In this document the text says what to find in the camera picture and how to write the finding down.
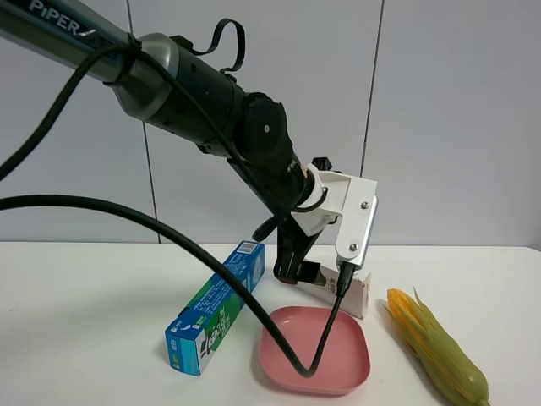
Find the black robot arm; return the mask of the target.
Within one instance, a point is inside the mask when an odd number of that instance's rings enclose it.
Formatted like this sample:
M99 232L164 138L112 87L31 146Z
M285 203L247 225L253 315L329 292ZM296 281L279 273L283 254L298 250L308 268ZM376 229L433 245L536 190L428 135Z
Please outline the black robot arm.
M238 26L237 55L228 68L214 69L182 36L135 37L79 1L4 1L1 34L22 47L90 76L112 88L124 112L220 156L270 210L254 240L277 236L274 276L283 283L324 285L320 267L306 256L319 230L299 226L304 213L320 206L326 188L319 173L325 157L304 166L288 134L281 103L247 92L234 73L241 68L246 39Z

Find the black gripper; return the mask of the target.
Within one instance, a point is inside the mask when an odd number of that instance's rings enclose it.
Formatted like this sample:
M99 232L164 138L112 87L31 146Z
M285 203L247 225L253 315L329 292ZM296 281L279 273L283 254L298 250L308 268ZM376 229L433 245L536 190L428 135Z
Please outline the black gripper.
M337 222L338 215L322 210L310 212L272 213L271 217L259 225L252 234L252 239L262 242L271 233L277 231L276 262L273 274L282 283L309 283L325 285L325 276L319 262L303 261L322 231Z

